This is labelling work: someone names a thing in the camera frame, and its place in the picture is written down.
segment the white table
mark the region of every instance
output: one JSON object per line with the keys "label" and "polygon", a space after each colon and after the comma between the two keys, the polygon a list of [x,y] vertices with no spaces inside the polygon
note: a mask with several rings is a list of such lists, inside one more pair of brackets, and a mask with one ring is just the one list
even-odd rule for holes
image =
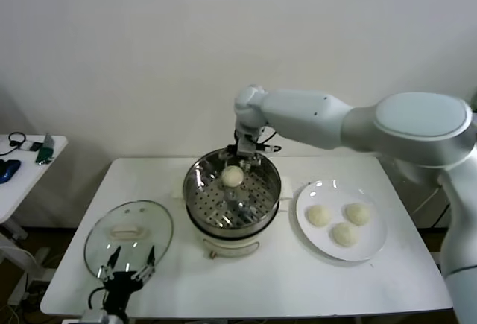
{"label": "white table", "polygon": [[[27,135],[27,140],[33,142],[43,142],[45,136],[30,136]],[[53,136],[54,140],[54,154],[57,157],[65,148],[68,141],[64,136]],[[9,146],[8,135],[0,135],[0,153],[6,153],[11,147]],[[6,227],[13,233],[14,238],[25,238],[27,233],[22,229],[13,219],[11,215],[18,208],[23,199],[28,195],[30,190],[38,182],[41,176],[50,168],[49,165],[37,165],[35,159],[37,158],[37,152],[15,150],[9,155],[0,156],[1,160],[17,159],[22,162],[18,171],[13,175],[10,181],[5,184],[0,184],[0,224]],[[0,233],[0,252],[4,257],[12,261],[15,265],[22,268],[25,272],[31,274],[31,279],[47,279],[51,276],[51,273],[45,273],[43,268],[38,264],[41,264],[42,260],[46,257],[48,252],[43,249],[35,256],[37,262],[24,252],[18,250],[9,250],[6,247],[16,247],[16,245],[10,241],[7,237]],[[23,290],[25,289],[24,276],[16,289],[13,291],[12,296],[8,300],[8,304],[17,305],[21,299]]]}
{"label": "white table", "polygon": [[[411,218],[378,161],[371,157],[273,158],[296,191],[306,182],[337,179],[357,185],[381,206],[388,238],[364,263],[326,258],[302,239],[280,204],[260,235],[261,247],[244,258],[211,260],[195,237],[176,178],[194,159],[118,159],[110,167],[41,303],[47,314],[80,316],[100,285],[86,270],[83,246],[95,222],[131,200],[163,204],[175,233],[156,274],[132,295],[132,318],[329,317],[433,311],[452,307],[445,284]],[[97,296],[100,307],[101,295]]]}

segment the black cable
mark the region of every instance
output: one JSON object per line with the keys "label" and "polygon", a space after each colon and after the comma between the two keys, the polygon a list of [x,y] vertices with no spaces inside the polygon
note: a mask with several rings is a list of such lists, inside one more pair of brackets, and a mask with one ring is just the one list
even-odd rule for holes
{"label": "black cable", "polygon": [[[22,140],[12,139],[12,136],[21,136]],[[8,141],[10,142],[10,146],[11,147],[13,146],[13,149],[10,149],[6,153],[0,153],[0,156],[8,155],[17,149],[20,149],[20,147],[23,145],[23,143],[25,143],[26,140],[27,140],[27,136],[22,132],[12,132],[8,134]]]}
{"label": "black cable", "polygon": [[263,142],[260,142],[259,144],[265,144],[265,143],[268,142],[270,139],[272,139],[276,134],[277,134],[277,132],[274,132],[271,136],[269,136],[268,138],[266,138],[266,140],[264,140]]}
{"label": "black cable", "polygon": [[89,309],[92,309],[92,304],[91,304],[92,296],[94,296],[95,293],[99,292],[100,290],[105,290],[105,289],[106,289],[105,287],[97,287],[96,289],[94,289],[94,290],[89,294],[89,297],[88,297],[88,308],[89,308]]}
{"label": "black cable", "polygon": [[[18,307],[15,308],[15,309],[10,307],[10,309],[11,309],[11,311],[14,311],[16,315],[18,315],[18,313],[17,313],[17,311],[19,310]],[[11,319],[13,317],[13,313],[11,311],[8,311],[8,313],[10,313],[10,316],[7,319],[5,319],[3,322],[1,322],[1,324],[7,324],[8,322],[11,322]]]}
{"label": "black cable", "polygon": [[442,220],[442,217],[446,214],[447,210],[449,209],[450,207],[450,203],[448,203],[444,209],[444,211],[442,211],[442,214],[440,214],[439,218],[434,222],[434,224],[431,226],[431,228],[433,229],[434,227],[437,226],[437,224],[439,223],[440,220]]}
{"label": "black cable", "polygon": [[40,311],[40,303],[47,288],[48,285],[45,283],[32,283],[28,288],[28,297],[20,302],[22,310],[25,313],[36,313]]}

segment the white wall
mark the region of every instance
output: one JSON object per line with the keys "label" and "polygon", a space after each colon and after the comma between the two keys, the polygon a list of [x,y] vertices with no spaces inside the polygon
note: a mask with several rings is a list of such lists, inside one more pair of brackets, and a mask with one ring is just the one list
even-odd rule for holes
{"label": "white wall", "polygon": [[19,216],[74,226],[111,159],[225,145],[249,83],[469,99],[476,26],[476,0],[0,0],[0,133],[71,141]]}

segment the cable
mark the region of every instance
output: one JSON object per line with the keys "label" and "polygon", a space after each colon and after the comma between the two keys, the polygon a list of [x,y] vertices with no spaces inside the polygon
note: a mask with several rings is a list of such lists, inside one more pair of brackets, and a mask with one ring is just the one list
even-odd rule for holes
{"label": "cable", "polygon": [[426,205],[438,192],[442,189],[442,186],[436,188],[420,205],[411,213],[411,216],[414,216],[419,210],[421,210],[424,205]]}
{"label": "cable", "polygon": [[46,316],[40,310],[40,303],[47,289],[48,283],[31,283],[28,288],[28,296],[20,302],[19,306],[22,322],[24,324],[53,324],[58,321],[58,318]]}
{"label": "cable", "polygon": [[276,134],[277,134],[277,132],[274,132],[271,136],[269,136],[268,138],[266,138],[266,140],[264,140],[263,142],[260,142],[259,144],[265,144],[265,143],[268,142],[270,139],[272,139]]}
{"label": "cable", "polygon": [[37,267],[41,267],[38,262],[37,262],[37,259],[34,258],[34,256],[29,253],[27,250],[24,250],[22,248],[18,248],[18,247],[13,247],[13,246],[0,246],[0,250],[14,250],[14,251],[20,251],[20,252],[24,252],[26,253],[27,255],[30,256],[31,259],[33,259],[33,261],[35,262],[35,264],[37,265]]}
{"label": "cable", "polygon": [[434,222],[434,224],[431,226],[431,228],[435,228],[437,226],[437,224],[439,223],[440,220],[442,220],[442,217],[446,214],[447,210],[449,209],[450,207],[450,203],[448,203],[446,205],[446,208],[444,209],[444,211],[442,211],[442,214],[440,214],[439,218]]}
{"label": "cable", "polygon": [[88,308],[89,309],[92,309],[92,304],[91,304],[92,296],[94,296],[95,293],[99,292],[100,290],[105,290],[105,289],[106,289],[105,287],[97,287],[96,289],[93,289],[93,291],[89,294],[89,297],[88,297]]}
{"label": "cable", "polygon": [[[12,136],[21,136],[22,140],[21,141],[20,140],[14,140],[14,139],[12,139]],[[20,149],[20,147],[23,145],[23,143],[25,143],[26,140],[27,140],[27,136],[22,132],[12,132],[12,133],[8,134],[8,141],[10,142],[10,146],[12,146],[11,144],[15,144],[15,145],[13,146],[13,149],[10,149],[8,152],[0,153],[0,156],[8,155],[8,154],[14,152],[17,149]]]}
{"label": "cable", "polygon": [[10,315],[10,317],[7,319],[5,319],[3,322],[1,322],[1,324],[10,324],[12,319],[15,317],[16,318],[16,324],[20,324],[20,318],[18,316],[18,314],[14,311],[14,309],[12,307],[10,307],[8,304],[4,305],[3,307],[0,308],[0,311],[3,311],[5,308],[8,308],[10,309],[10,311],[12,312],[12,315]]}
{"label": "cable", "polygon": [[7,305],[7,308],[10,309],[10,311],[12,312],[12,316],[10,317],[10,320],[8,320],[8,324],[11,323],[13,316],[16,318],[16,324],[20,324],[20,318],[18,314],[14,311],[14,309],[9,305]]}
{"label": "cable", "polygon": [[279,151],[282,150],[282,147],[280,147],[279,145],[274,145],[272,148],[274,153],[278,153]]}

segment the table leg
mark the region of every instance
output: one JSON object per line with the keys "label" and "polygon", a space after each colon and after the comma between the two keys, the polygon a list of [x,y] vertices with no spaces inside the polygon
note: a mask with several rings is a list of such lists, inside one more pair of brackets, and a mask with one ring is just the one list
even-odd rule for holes
{"label": "table leg", "polygon": [[14,240],[25,240],[28,237],[28,233],[13,218],[6,220],[2,226],[11,232]]}
{"label": "table leg", "polygon": [[[43,263],[44,260],[46,259],[46,256],[48,255],[49,252],[50,252],[50,249],[48,247],[40,248],[35,254],[35,259],[37,260],[37,263],[41,265],[41,263]],[[26,283],[27,273],[25,272],[23,274],[22,278],[18,281],[18,283],[15,286],[15,289],[10,295],[10,298],[8,298],[9,305],[15,306],[20,304],[20,302],[24,299],[25,289],[27,289],[28,291],[28,287],[31,285],[31,283],[51,282],[51,280],[53,279],[55,270],[52,268],[44,268],[44,267],[40,267],[40,268],[41,268],[41,271],[39,272],[38,275],[35,275],[35,276],[31,276],[30,274],[28,275],[28,283]]]}
{"label": "table leg", "polygon": [[32,256],[23,252],[17,245],[0,233],[0,252],[16,266],[22,268],[32,276],[41,275],[42,267],[33,260]]}

